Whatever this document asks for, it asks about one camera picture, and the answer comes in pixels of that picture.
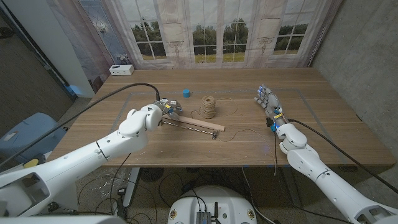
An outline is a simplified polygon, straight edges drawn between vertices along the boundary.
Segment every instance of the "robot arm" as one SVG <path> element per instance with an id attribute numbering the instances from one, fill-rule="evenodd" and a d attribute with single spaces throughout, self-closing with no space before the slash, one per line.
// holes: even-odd
<path id="1" fill-rule="evenodd" d="M 9 217 L 40 213 L 66 186 L 110 159 L 144 148 L 148 143 L 146 131 L 153 131 L 163 114 L 178 116 L 173 108 L 182 110 L 178 103 L 171 105 L 167 100 L 131 110 L 119 129 L 104 138 L 56 160 L 0 175 L 0 205 L 6 204 Z"/>
<path id="2" fill-rule="evenodd" d="M 279 147 L 289 164 L 314 181 L 349 222 L 398 223 L 397 209 L 366 198 L 320 160 L 305 135 L 285 119 L 282 105 L 268 87 L 260 86 L 258 94 L 254 100 L 264 108 L 268 127 L 283 139 Z"/>

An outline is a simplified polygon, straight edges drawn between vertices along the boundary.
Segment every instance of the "table surface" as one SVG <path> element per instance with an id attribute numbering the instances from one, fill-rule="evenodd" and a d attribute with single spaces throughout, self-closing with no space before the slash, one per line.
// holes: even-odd
<path id="1" fill-rule="evenodd" d="M 216 115 L 193 118 L 225 126 L 218 140 L 203 134 L 168 124 L 148 133 L 149 143 L 133 152 L 125 166 L 134 167 L 241 167 L 274 165 L 274 133 L 266 127 L 264 110 L 253 98 L 258 86 L 265 83 L 278 96 L 286 117 L 304 122 L 329 137 L 340 148 L 368 166 L 390 166 L 396 160 L 355 112 L 313 68 L 288 69 L 212 69 L 212 70 L 135 70 L 131 76 L 110 76 L 94 100 L 130 83 L 146 82 L 160 91 L 161 98 L 178 100 L 182 116 L 200 107 L 202 97 L 217 99 Z M 183 98 L 189 89 L 191 97 Z M 153 89 L 136 86 L 98 103 L 78 117 L 65 137 L 50 155 L 58 158 L 79 147 L 103 138 L 118 129 L 131 109 L 155 100 Z M 309 145 L 328 165 L 353 164 L 321 137 L 295 124 Z M 259 133 L 243 129 L 252 129 Z M 104 166 L 118 166 L 125 156 Z M 287 156 L 277 146 L 278 165 L 287 165 Z"/>

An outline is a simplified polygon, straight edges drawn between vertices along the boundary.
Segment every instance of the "twine spool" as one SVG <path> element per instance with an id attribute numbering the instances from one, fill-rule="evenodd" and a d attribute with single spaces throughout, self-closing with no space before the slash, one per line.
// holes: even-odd
<path id="1" fill-rule="evenodd" d="M 205 96 L 201 99 L 200 116 L 206 119 L 214 117 L 216 114 L 216 100 L 212 96 Z"/>

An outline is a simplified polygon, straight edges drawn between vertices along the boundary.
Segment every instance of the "wooden stick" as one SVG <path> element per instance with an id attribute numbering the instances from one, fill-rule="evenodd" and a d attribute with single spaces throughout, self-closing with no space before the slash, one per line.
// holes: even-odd
<path id="1" fill-rule="evenodd" d="M 203 128 L 214 129 L 214 130 L 218 130 L 218 131 L 224 131 L 224 129 L 225 129 L 225 127 L 222 125 L 213 124 L 213 123 L 209 123 L 206 121 L 200 121 L 197 119 L 187 118 L 184 116 L 179 116 L 178 119 L 172 119 L 165 114 L 165 115 L 163 115 L 163 118 L 170 119 L 172 121 L 179 121 L 179 122 L 183 122 L 183 123 L 187 123 L 187 124 L 196 125 L 196 126 L 200 126 Z"/>

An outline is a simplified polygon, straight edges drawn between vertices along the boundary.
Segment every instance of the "sheer curtain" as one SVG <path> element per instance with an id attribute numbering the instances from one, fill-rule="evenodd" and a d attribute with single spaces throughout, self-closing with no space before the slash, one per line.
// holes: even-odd
<path id="1" fill-rule="evenodd" d="M 47 0 L 69 38 L 94 92 L 109 76 L 114 61 L 100 35 L 78 1 Z"/>

